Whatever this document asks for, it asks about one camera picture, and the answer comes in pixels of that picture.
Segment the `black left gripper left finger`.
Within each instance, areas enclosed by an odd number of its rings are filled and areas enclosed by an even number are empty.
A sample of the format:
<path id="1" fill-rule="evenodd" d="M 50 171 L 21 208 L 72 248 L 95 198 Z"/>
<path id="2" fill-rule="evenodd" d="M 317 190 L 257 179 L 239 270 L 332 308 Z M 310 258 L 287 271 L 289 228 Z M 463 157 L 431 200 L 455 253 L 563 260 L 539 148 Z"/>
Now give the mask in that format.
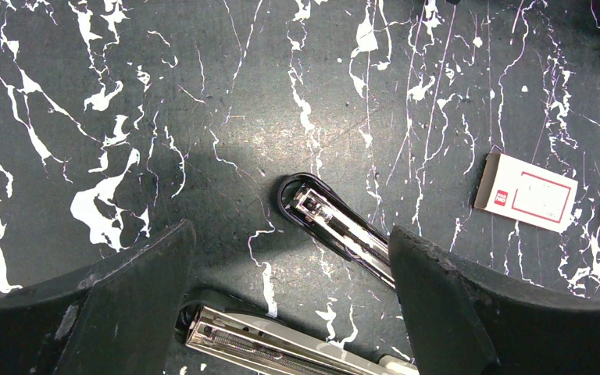
<path id="1" fill-rule="evenodd" d="M 189 220 L 0 298 L 0 374 L 160 374 L 196 233 Z"/>

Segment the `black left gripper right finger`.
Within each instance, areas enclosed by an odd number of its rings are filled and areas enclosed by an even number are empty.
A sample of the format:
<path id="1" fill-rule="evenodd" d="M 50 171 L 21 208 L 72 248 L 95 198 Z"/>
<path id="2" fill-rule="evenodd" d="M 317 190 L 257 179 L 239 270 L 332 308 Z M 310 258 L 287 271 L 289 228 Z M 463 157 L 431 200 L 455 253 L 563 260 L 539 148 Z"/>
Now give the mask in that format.
<path id="1" fill-rule="evenodd" d="M 600 374 L 600 301 L 506 276 L 395 227 L 391 271 L 421 374 Z"/>

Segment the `red white staple box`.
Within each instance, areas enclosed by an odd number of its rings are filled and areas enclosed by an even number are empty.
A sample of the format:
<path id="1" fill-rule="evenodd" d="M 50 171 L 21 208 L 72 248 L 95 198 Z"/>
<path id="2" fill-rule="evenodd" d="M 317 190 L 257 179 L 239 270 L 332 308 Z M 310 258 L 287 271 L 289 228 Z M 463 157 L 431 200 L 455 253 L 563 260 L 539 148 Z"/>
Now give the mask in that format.
<path id="1" fill-rule="evenodd" d="M 473 207 L 562 233 L 572 222 L 578 182 L 500 152 L 487 155 Z"/>

